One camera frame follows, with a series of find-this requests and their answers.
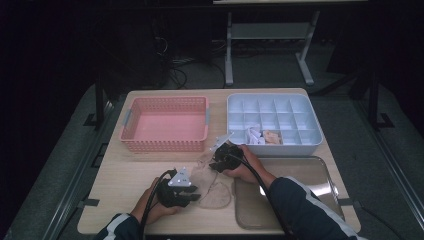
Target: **dark sleeve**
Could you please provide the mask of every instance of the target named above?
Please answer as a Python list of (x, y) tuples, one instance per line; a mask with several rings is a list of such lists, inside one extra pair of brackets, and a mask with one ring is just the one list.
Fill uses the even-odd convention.
[(130, 214), (117, 214), (112, 221), (104, 227), (94, 240), (108, 239), (116, 240), (139, 240), (140, 224), (137, 219)]
[(360, 239), (334, 211), (296, 179), (272, 182), (270, 200), (299, 239)]

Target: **pink basket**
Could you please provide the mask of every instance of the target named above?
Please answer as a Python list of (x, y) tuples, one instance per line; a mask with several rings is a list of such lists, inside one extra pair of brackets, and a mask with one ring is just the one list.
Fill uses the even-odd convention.
[(208, 135), (206, 97), (135, 98), (120, 140), (132, 152), (201, 152)]

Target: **white compartment tray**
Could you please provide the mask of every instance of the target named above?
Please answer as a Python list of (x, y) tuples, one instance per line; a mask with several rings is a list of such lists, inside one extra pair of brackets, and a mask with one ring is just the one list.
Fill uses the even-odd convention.
[[(279, 135), (282, 144), (248, 144), (248, 129)], [(309, 98), (302, 94), (237, 93), (227, 99), (227, 132), (234, 144), (247, 144), (260, 156), (311, 155), (323, 140)]]

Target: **dark background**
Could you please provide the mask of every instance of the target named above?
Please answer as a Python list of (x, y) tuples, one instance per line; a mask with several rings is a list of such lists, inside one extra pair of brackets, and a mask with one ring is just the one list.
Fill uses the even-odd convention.
[[(197, 53), (194, 57), (206, 60), (210, 39), (225, 38), (225, 32), (217, 30), (225, 29), (225, 13), (171, 14), (159, 21), (155, 32), (146, 24), (151, 19), (147, 14), (140, 14), (135, 22), (108, 21), (105, 12), (94, 11), (110, 2), (0, 3), (0, 237), (79, 99), (96, 79), (103, 80), (111, 99), (132, 89), (158, 89), (166, 81), (172, 56), (157, 56), (155, 35), (173, 40), (170, 47), (175, 52), (189, 48)], [(314, 41), (330, 39), (336, 44), (329, 71), (349, 74), (360, 66), (371, 68), (424, 136), (424, 4), (370, 2), (385, 4), (351, 14), (323, 11)], [(248, 19), (252, 14), (240, 16)], [(207, 27), (193, 31), (199, 25)]]

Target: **silver tray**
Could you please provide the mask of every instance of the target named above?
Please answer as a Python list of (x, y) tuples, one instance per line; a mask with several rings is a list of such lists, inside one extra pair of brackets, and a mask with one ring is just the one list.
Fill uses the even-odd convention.
[[(318, 198), (344, 219), (337, 201), (337, 189), (325, 162), (315, 156), (299, 158), (260, 158), (264, 167), (277, 177), (292, 176), (311, 188)], [(281, 229), (274, 212), (258, 184), (240, 179), (234, 182), (236, 220), (245, 229)]]

